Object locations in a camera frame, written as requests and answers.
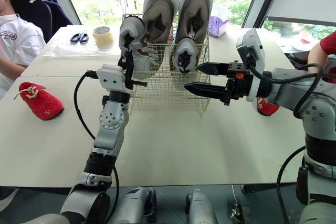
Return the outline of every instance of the red shirt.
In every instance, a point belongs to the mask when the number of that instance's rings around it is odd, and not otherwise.
[[[322,50],[329,55],[336,54],[336,31],[326,38],[321,39],[320,45]]]
[[[320,46],[326,54],[336,54],[336,31],[334,31],[331,35],[326,36],[326,38],[321,39]],[[336,73],[336,67],[331,68],[329,73]],[[334,78],[326,78],[325,81],[336,83],[336,79]]]

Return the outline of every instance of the white t-shirt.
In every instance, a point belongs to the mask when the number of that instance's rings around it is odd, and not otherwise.
[[[0,43],[1,55],[13,63],[26,66],[46,45],[41,29],[20,17],[0,24]],[[0,73],[0,99],[12,84],[11,79]]]

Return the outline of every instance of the orange component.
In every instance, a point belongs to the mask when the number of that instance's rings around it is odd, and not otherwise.
[[[244,79],[244,74],[243,74],[243,73],[237,73],[237,74],[236,74],[236,78],[237,78],[238,80],[243,80],[243,79]]]

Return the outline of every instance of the red shoe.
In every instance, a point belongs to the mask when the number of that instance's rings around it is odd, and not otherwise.
[[[50,120],[58,116],[64,107],[62,103],[45,91],[46,87],[30,82],[23,82],[19,87],[21,98],[28,104],[32,112],[41,120]]]
[[[259,98],[257,101],[257,110],[259,114],[264,115],[264,116],[273,115],[279,108],[280,108],[279,105],[267,103],[265,99]]]

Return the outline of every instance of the shoe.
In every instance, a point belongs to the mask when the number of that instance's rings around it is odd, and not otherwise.
[[[144,0],[142,18],[148,43],[167,44],[178,7],[179,0]],[[151,71],[158,71],[164,58],[165,45],[153,45],[152,50],[158,55],[159,65],[152,66]]]
[[[17,188],[1,188],[0,194],[0,212],[5,210],[13,201],[19,189]]]
[[[19,93],[31,108],[32,112],[41,120],[50,120],[57,117],[63,110],[62,103],[52,94],[45,91],[46,87],[30,82],[23,82]]]
[[[179,21],[176,41],[192,38],[196,44],[202,44],[208,31],[213,0],[180,0]]]
[[[120,27],[119,47],[121,59],[118,65],[125,68],[127,52],[131,51],[134,63],[133,78],[141,80],[151,76],[152,66],[160,67],[157,61],[157,54],[152,51],[149,52],[147,43],[144,41],[145,36],[146,30],[141,18],[128,16],[124,19]]]
[[[197,66],[198,48],[195,41],[190,38],[182,39],[177,44],[173,55],[172,64],[170,64],[173,84],[176,90],[183,91],[184,85],[197,80],[195,66]]]
[[[279,105],[267,103],[265,99],[259,98],[257,101],[257,110],[259,114],[264,115],[264,116],[273,115],[279,108],[280,108]]]
[[[182,54],[171,54],[171,63],[174,65],[175,69],[179,70],[181,73],[196,71],[195,68],[198,65],[199,60],[198,52],[196,59],[191,59],[192,56],[190,54],[185,54],[185,52],[188,51],[189,48],[194,47],[193,43],[202,44],[204,42],[208,30],[212,4],[213,0],[180,0],[178,8],[179,25],[176,31],[175,43],[177,44],[177,48],[180,48],[179,52]],[[179,66],[176,64],[179,61],[189,63]]]

